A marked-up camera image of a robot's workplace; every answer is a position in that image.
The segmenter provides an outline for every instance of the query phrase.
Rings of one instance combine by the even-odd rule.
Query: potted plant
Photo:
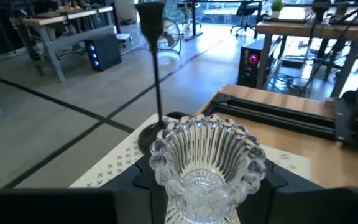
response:
[[[271,18],[278,18],[280,11],[283,9],[284,3],[283,0],[274,0],[272,4],[272,15]]]

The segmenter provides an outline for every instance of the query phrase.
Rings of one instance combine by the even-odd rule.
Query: clear glass vase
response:
[[[258,139],[218,115],[169,122],[150,150],[155,180],[169,197],[167,223],[239,223],[236,208],[266,173]]]

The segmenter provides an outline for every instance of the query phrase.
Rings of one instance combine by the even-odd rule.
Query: black metal rail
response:
[[[202,113],[206,116],[224,113],[330,141],[336,140],[334,119],[238,99],[221,93],[211,100]]]

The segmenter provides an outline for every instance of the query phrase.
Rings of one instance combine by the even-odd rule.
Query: beaded glass rim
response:
[[[266,154],[260,147],[259,140],[249,134],[248,129],[243,125],[236,125],[233,119],[221,119],[218,115],[212,114],[206,117],[198,114],[194,117],[184,116],[179,121],[168,122],[167,128],[157,134],[157,139],[152,143],[150,151],[150,166],[155,171],[155,179],[158,184],[165,186],[167,194],[171,197],[182,196],[186,198],[186,191],[183,185],[184,178],[177,171],[168,167],[169,161],[165,153],[172,147],[173,135],[189,131],[191,127],[221,128],[231,133],[236,139],[244,143],[244,154],[247,156],[248,164],[246,169],[237,171],[235,177],[228,183],[211,189],[205,195],[204,200],[227,202],[227,204],[240,204],[248,194],[254,194],[259,190],[260,181],[265,177],[266,166],[264,164]]]

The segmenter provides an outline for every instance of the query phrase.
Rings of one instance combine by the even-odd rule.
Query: candlestick base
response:
[[[150,145],[155,141],[157,134],[160,130],[166,129],[167,124],[164,121],[158,121],[157,123],[147,126],[139,134],[137,144],[139,145],[139,150],[143,154],[150,152]]]

